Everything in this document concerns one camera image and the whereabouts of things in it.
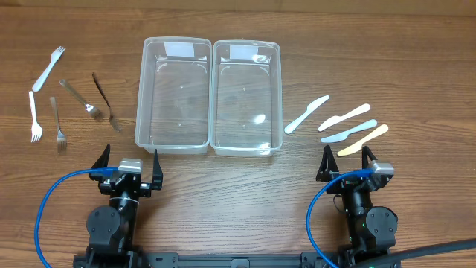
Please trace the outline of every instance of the yellow knife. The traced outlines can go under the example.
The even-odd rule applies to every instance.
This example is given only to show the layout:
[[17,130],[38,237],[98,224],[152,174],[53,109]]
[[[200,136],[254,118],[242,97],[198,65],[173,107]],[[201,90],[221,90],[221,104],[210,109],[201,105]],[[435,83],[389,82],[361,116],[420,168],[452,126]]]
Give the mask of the yellow knife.
[[388,126],[386,124],[381,125],[380,127],[377,127],[374,131],[372,131],[369,135],[366,135],[362,140],[357,141],[355,144],[350,145],[349,147],[339,151],[337,153],[338,156],[348,156],[353,153],[357,153],[360,151],[362,146],[364,145],[365,142],[376,138],[380,136],[383,133],[386,133],[388,131]]

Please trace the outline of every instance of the metal fork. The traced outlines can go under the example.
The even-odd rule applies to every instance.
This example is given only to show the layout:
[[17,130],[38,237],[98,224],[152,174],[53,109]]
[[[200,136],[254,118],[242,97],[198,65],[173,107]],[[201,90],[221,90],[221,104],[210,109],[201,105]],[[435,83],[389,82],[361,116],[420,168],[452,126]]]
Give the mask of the metal fork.
[[33,118],[33,124],[31,125],[31,142],[37,142],[42,137],[43,128],[41,128],[36,121],[35,98],[33,97],[33,92],[28,92],[28,96],[30,97],[31,117]]
[[54,64],[60,59],[62,53],[65,50],[66,48],[63,48],[62,46],[60,46],[55,51],[53,51],[53,53],[51,53],[51,62],[48,65],[48,67],[46,67],[46,70],[42,73],[42,75],[39,76],[38,80],[33,85],[33,88],[32,88],[33,91],[38,92],[42,88],[43,84],[46,81],[46,77],[48,77]]
[[96,74],[92,73],[92,79],[94,80],[94,83],[96,84],[96,87],[99,90],[99,93],[101,93],[101,95],[103,96],[104,101],[106,102],[107,106],[109,107],[109,123],[111,124],[112,128],[115,131],[120,132],[120,130],[122,128],[119,126],[118,122],[116,121],[116,118],[112,114],[111,106],[109,105],[109,102],[107,101],[103,90],[101,89],[101,87],[99,86],[99,83],[97,82]]
[[57,100],[54,97],[50,97],[50,102],[51,102],[51,107],[53,107],[53,112],[54,112],[54,120],[57,123],[57,130],[58,130],[58,136],[57,136],[57,143],[58,143],[58,153],[62,153],[66,151],[66,147],[68,143],[66,142],[66,136],[61,132],[60,129],[60,120],[58,119],[58,106],[57,106]]
[[103,113],[96,107],[92,106],[91,104],[88,104],[86,100],[81,97],[80,93],[76,91],[69,83],[68,81],[62,79],[59,84],[63,86],[69,93],[73,95],[79,102],[81,102],[82,105],[86,108],[86,111],[88,114],[94,118],[97,121],[103,120]]

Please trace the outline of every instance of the blue tube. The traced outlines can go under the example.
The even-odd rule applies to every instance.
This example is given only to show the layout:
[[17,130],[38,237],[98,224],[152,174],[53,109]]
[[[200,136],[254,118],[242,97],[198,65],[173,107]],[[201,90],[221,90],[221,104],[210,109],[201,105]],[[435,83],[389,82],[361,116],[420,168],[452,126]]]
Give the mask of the blue tube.
[[368,178],[371,174],[373,173],[373,170],[371,169],[362,169],[362,170],[355,170],[351,171],[348,173],[344,173],[337,178],[333,179],[329,183],[327,183],[326,186],[324,186],[318,194],[315,195],[314,199],[311,201],[311,204],[309,204],[309,208],[307,209],[307,215],[306,215],[306,230],[307,230],[307,236],[309,237],[309,241],[311,241],[312,246],[314,246],[315,251],[318,252],[318,254],[332,267],[332,268],[339,268],[337,265],[335,265],[322,251],[319,249],[319,246],[315,243],[314,238],[312,238],[311,234],[311,212],[312,209],[314,208],[314,204],[318,201],[319,197],[327,191],[334,183],[340,181],[341,179],[348,177],[348,176],[359,176],[361,178]]
[[43,256],[42,249],[39,246],[39,222],[42,219],[42,214],[43,214],[43,209],[45,209],[46,201],[48,201],[48,198],[50,197],[51,193],[53,190],[61,183],[64,182],[66,179],[71,178],[76,175],[84,174],[84,173],[102,173],[104,175],[109,175],[112,173],[112,171],[116,171],[118,168],[116,167],[103,167],[103,168],[95,168],[95,169],[88,169],[88,170],[79,170],[75,171],[73,173],[70,173],[66,176],[64,176],[61,179],[58,179],[52,186],[51,188],[46,192],[45,197],[43,197],[43,201],[41,205],[39,205],[38,209],[38,215],[36,216],[36,222],[35,222],[35,230],[33,232],[34,235],[34,240],[35,240],[35,248],[36,248],[36,253],[38,254],[38,258],[40,261],[43,263],[43,265],[47,268],[51,268],[51,265],[46,261],[45,256]]

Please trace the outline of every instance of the white knife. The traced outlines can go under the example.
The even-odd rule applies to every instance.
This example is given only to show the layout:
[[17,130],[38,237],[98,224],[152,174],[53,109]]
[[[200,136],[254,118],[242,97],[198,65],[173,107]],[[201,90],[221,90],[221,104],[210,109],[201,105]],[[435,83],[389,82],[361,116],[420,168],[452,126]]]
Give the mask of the white knife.
[[339,122],[342,122],[342,121],[344,121],[348,118],[351,118],[353,116],[360,115],[361,113],[368,112],[369,110],[370,110],[370,104],[368,104],[368,103],[362,104],[361,106],[353,109],[352,111],[348,112],[345,115],[342,115],[342,116],[334,115],[331,118],[325,120],[325,122],[323,122],[319,126],[318,130],[323,131],[323,130],[325,130],[326,128],[328,128],[330,126],[333,126],[333,125],[335,125]]
[[343,131],[339,134],[335,134],[335,135],[332,135],[332,136],[327,137],[327,138],[322,138],[321,142],[323,142],[323,143],[340,142],[340,141],[345,140],[352,133],[356,133],[356,132],[362,131],[362,130],[368,130],[372,127],[375,127],[376,125],[377,125],[377,120],[372,119],[372,120],[369,120],[365,123],[359,124],[357,127],[353,127],[350,130]]
[[304,119],[306,119],[306,117],[311,114],[311,112],[314,112],[314,110],[316,110],[320,105],[322,105],[329,99],[330,99],[329,95],[326,95],[311,102],[307,106],[307,110],[305,113],[303,113],[300,117],[298,117],[296,120],[294,120],[293,122],[291,122],[289,125],[287,125],[284,128],[284,133],[291,134],[296,129],[296,127],[298,127],[299,124],[301,124],[304,121]]
[[388,126],[386,124],[383,124],[380,127],[377,127],[369,135],[366,135],[362,140],[357,141],[355,144],[352,144],[349,147],[339,151],[337,155],[348,156],[350,154],[357,153],[358,151],[360,151],[360,149],[362,148],[365,142],[371,140],[372,138],[376,138],[380,136],[381,134],[386,133],[387,131],[388,131]]

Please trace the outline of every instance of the light blue knife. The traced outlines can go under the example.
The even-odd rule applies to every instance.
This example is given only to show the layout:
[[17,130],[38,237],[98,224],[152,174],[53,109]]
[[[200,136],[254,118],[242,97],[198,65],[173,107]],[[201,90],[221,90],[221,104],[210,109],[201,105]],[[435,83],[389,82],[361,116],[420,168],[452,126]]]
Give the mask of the light blue knife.
[[369,120],[365,123],[359,124],[357,127],[353,127],[350,130],[346,130],[344,132],[332,135],[332,136],[327,137],[327,138],[322,138],[321,142],[323,142],[323,143],[340,142],[340,141],[345,140],[352,133],[356,133],[356,132],[362,131],[362,130],[368,130],[372,127],[375,127],[376,125],[377,125],[377,120],[372,119],[372,120]]

